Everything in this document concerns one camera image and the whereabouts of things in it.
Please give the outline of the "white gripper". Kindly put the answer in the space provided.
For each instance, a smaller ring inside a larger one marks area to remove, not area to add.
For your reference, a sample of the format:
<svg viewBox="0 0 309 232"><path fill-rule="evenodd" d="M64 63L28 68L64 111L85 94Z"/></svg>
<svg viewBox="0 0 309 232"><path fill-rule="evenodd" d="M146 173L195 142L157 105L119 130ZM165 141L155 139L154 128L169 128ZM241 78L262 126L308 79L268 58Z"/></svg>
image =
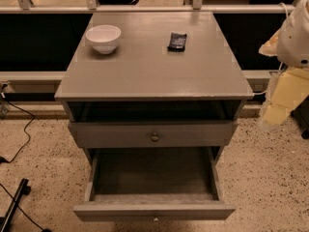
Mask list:
<svg viewBox="0 0 309 232"><path fill-rule="evenodd" d="M280 30L277 30L267 42L261 45L259 53L267 57L277 55ZM309 70L287 68L280 74L271 96L270 104L265 102L259 113L258 125L264 131L277 130L309 96Z"/></svg>

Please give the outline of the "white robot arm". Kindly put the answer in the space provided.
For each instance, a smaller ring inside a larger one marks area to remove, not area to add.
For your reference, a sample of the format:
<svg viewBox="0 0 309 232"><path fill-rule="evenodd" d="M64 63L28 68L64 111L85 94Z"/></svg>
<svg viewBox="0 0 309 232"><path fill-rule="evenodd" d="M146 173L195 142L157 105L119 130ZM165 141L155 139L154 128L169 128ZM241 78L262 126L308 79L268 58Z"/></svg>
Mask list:
<svg viewBox="0 0 309 232"><path fill-rule="evenodd" d="M260 110L260 125L273 130L282 125L309 96L309 0L300 0L273 36L259 49L275 56L287 69L273 75Z"/></svg>

